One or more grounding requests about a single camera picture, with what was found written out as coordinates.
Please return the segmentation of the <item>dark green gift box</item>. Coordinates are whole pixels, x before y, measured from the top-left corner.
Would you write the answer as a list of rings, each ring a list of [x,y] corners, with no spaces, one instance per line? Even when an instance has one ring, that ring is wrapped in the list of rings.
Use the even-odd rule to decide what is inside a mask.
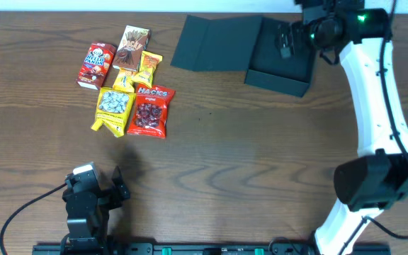
[[[245,71],[245,84],[302,97],[312,83],[316,52],[279,45],[280,29],[298,24],[263,16],[187,16],[171,66],[194,72]]]

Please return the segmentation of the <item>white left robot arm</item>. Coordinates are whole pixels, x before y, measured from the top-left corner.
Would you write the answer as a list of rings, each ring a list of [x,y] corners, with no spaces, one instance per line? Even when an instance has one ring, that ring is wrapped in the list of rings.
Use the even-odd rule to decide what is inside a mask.
[[[113,184],[102,189],[98,169],[89,162],[73,169],[65,179],[62,195],[66,203],[69,233],[62,239],[61,254],[112,254],[113,241],[107,238],[109,212],[130,198],[121,170],[114,168]]]

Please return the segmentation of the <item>yellow candy bag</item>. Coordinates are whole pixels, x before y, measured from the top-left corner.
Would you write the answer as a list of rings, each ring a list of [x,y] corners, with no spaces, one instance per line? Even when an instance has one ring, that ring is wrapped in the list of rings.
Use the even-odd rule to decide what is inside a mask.
[[[135,99],[136,93],[102,87],[98,95],[91,129],[98,131],[101,126],[105,125],[115,137],[122,137],[125,134],[125,127]]]

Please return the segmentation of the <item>red Hacks candy bag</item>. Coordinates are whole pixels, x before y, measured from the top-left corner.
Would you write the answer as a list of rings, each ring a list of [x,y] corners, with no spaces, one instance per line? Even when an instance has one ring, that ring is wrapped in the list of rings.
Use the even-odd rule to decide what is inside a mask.
[[[168,107],[175,95],[173,89],[153,85],[151,88],[139,84],[136,90],[135,112],[127,133],[150,137],[166,137]]]

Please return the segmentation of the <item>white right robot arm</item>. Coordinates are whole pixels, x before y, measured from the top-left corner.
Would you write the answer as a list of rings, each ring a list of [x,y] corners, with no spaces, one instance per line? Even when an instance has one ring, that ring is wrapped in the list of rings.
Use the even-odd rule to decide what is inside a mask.
[[[358,129],[358,156],[334,172],[336,202],[299,254],[355,254],[369,224],[408,196],[408,127],[392,66],[394,11],[363,1],[300,0],[302,20],[280,25],[282,58],[331,51],[344,68]]]

